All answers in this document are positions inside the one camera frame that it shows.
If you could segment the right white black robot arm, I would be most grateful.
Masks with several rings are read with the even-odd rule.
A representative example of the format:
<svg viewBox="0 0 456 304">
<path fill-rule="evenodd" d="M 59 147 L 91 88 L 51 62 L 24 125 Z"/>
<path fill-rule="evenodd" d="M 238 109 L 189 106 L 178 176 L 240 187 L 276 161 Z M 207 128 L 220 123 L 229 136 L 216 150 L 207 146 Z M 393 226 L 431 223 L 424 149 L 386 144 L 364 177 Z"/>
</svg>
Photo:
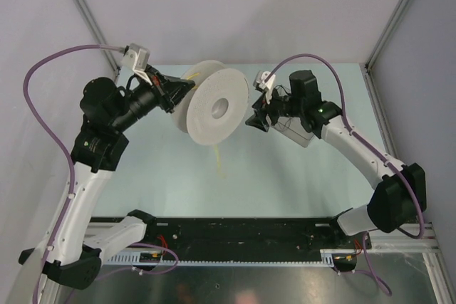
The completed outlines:
<svg viewBox="0 0 456 304">
<path fill-rule="evenodd" d="M 290 88 L 284 93 L 274 84 L 275 76 L 260 72 L 254 87 L 261 92 L 253 104 L 254 114 L 246 124 L 267 132 L 280 118 L 297 118 L 303 129 L 337 149 L 367 179 L 373 189 L 370 201 L 336 217 L 337 225 L 328 232 L 329 241 L 345 248 L 364 231 L 390 233 L 411 219 L 419 222 L 416 238 L 424 234 L 426 184 L 423 168 L 406 165 L 378 150 L 359 134 L 335 103 L 325 101 L 316 77 L 309 70 L 289 76 Z"/>
</svg>

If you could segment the white plastic spool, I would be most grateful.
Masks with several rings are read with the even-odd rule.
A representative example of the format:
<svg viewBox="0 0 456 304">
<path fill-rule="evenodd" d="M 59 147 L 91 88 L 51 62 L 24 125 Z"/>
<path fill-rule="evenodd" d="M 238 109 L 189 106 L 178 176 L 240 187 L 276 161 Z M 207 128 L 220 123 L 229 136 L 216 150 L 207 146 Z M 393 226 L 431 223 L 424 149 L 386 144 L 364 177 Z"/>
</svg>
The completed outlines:
<svg viewBox="0 0 456 304">
<path fill-rule="evenodd" d="M 195 86 L 171 114 L 175 126 L 199 145 L 216 145 L 241 124 L 249 104 L 249 85 L 243 72 L 208 60 L 183 76 Z"/>
</svg>

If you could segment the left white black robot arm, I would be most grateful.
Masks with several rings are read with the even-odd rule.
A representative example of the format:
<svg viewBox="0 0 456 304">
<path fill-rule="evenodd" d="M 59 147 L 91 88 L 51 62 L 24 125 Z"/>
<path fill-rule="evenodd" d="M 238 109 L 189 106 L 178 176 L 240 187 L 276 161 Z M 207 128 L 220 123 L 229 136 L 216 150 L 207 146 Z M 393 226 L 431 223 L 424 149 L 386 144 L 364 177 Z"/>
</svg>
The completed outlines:
<svg viewBox="0 0 456 304">
<path fill-rule="evenodd" d="M 166 76 L 147 66 L 133 73 L 138 85 L 129 89 L 109 78 L 96 78 L 83 89 L 83 124 L 72 150 L 64 150 L 69 179 L 53 227 L 36 247 L 20 255 L 17 283 L 33 284 L 37 295 L 46 278 L 74 289 L 85 289 L 101 266 L 124 248 L 156 242 L 151 216 L 132 211 L 107 232 L 84 239 L 95 205 L 128 146 L 125 131 L 152 110 L 171 113 L 194 88 L 192 80 Z"/>
</svg>

